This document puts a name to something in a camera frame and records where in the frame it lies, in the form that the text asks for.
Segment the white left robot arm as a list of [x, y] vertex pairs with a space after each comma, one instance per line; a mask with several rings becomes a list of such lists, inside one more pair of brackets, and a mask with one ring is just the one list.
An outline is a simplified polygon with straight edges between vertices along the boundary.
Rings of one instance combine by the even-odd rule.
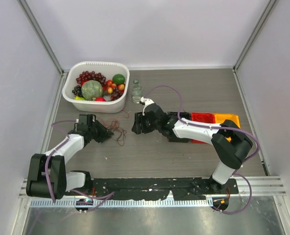
[[114, 133], [106, 128], [96, 115], [80, 114], [73, 129], [64, 140], [45, 153], [36, 153], [30, 159], [26, 194], [30, 197], [61, 199], [66, 192], [76, 190], [81, 195], [92, 191], [90, 173], [83, 170], [66, 171], [67, 162], [91, 141], [104, 143]]

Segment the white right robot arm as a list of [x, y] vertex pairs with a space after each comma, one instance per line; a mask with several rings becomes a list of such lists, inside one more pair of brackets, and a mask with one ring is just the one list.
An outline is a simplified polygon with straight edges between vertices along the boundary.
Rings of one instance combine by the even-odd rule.
[[253, 143], [231, 120], [223, 123], [201, 123], [165, 113], [156, 103], [146, 104], [134, 114], [132, 132], [147, 134], [158, 131], [168, 139], [201, 141], [214, 147], [220, 161], [209, 179], [214, 193], [221, 193], [227, 181], [244, 163]]

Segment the red apple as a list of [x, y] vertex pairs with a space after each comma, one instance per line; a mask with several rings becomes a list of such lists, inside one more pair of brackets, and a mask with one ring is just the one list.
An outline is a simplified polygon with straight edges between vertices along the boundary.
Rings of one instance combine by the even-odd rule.
[[98, 97], [95, 99], [95, 101], [106, 102], [106, 100], [103, 97]]

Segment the clear glass bottle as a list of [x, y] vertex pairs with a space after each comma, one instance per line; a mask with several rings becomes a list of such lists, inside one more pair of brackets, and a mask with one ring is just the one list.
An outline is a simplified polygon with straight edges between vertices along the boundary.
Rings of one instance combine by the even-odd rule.
[[131, 97], [134, 103], [139, 103], [142, 97], [142, 86], [137, 79], [133, 81]]

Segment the black plastic bin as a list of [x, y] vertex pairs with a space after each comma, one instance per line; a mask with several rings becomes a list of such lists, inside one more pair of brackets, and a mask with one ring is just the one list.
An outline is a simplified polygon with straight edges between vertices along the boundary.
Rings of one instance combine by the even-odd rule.
[[180, 121], [181, 118], [186, 120], [191, 120], [191, 113], [188, 112], [180, 112], [179, 118], [177, 112], [168, 112], [168, 122], [167, 122], [167, 130], [170, 131], [167, 139], [168, 142], [179, 142], [179, 143], [188, 143], [191, 139], [186, 138], [185, 135], [182, 133], [182, 128], [185, 124]]

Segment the green melon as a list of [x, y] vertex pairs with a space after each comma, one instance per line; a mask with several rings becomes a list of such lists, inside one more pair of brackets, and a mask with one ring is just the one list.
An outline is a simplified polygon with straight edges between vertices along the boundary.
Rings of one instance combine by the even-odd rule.
[[93, 101], [95, 98], [103, 96], [103, 87], [97, 81], [87, 81], [81, 87], [82, 95], [85, 100]]

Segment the red plastic bin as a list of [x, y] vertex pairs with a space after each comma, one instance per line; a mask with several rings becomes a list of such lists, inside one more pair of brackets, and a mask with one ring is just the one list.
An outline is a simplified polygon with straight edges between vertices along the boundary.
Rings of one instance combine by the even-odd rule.
[[215, 116], [211, 113], [191, 113], [191, 120], [202, 123], [215, 123]]

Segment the peach fruit cluster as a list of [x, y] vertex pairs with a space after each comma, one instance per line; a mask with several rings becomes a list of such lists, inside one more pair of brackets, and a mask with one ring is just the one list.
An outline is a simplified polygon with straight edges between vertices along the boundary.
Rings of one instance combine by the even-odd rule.
[[125, 83], [115, 84], [112, 80], [108, 80], [106, 82], [106, 93], [107, 94], [114, 94], [120, 93], [122, 94], [125, 90]]

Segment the red grape bunch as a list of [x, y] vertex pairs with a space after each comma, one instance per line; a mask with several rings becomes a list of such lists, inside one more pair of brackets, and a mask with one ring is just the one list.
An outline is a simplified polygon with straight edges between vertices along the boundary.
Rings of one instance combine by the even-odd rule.
[[102, 73], [100, 73], [100, 72], [83, 71], [76, 78], [77, 84], [79, 84], [81, 86], [84, 84], [84, 82], [87, 82], [87, 81], [90, 81], [90, 80], [97, 81], [102, 86], [105, 86], [106, 85], [106, 77]]

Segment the green lime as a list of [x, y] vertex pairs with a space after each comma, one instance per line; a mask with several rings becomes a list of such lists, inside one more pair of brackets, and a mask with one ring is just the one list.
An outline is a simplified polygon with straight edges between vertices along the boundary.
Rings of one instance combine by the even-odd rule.
[[124, 84], [125, 83], [125, 76], [122, 75], [122, 74], [115, 74], [113, 77], [112, 77], [112, 82], [114, 84], [116, 84], [117, 86], [118, 85], [121, 85], [121, 84]]

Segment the white plastic basket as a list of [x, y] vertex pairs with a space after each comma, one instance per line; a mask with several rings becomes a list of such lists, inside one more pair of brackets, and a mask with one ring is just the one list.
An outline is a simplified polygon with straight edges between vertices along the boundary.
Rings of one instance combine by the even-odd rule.
[[69, 71], [62, 95], [79, 111], [118, 113], [125, 106], [129, 78], [123, 64], [81, 62]]

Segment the orange plastic bin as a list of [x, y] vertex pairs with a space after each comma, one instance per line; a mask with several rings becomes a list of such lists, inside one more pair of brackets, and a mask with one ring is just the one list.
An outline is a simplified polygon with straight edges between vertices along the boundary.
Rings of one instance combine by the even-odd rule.
[[[214, 119], [215, 119], [215, 123], [218, 126], [221, 126], [222, 123], [224, 123], [226, 120], [228, 120], [228, 122], [230, 122], [230, 121], [234, 122], [234, 124], [232, 124], [232, 127], [241, 128], [240, 120], [239, 120], [239, 116], [238, 115], [215, 113], [214, 114]], [[223, 141], [223, 142], [231, 142], [233, 136], [234, 136], [234, 134], [230, 130], [218, 129], [217, 133], [213, 135], [213, 139], [211, 141], [213, 143], [217, 143], [217, 142], [221, 142], [221, 141]]]

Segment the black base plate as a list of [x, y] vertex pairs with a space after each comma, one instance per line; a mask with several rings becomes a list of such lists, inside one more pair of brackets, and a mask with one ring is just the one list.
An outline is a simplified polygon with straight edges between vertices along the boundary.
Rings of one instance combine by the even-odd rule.
[[175, 201], [203, 200], [207, 195], [238, 194], [235, 179], [220, 185], [213, 179], [184, 178], [95, 178], [88, 187], [94, 196], [114, 193], [111, 200], [157, 201], [165, 200], [172, 193]]

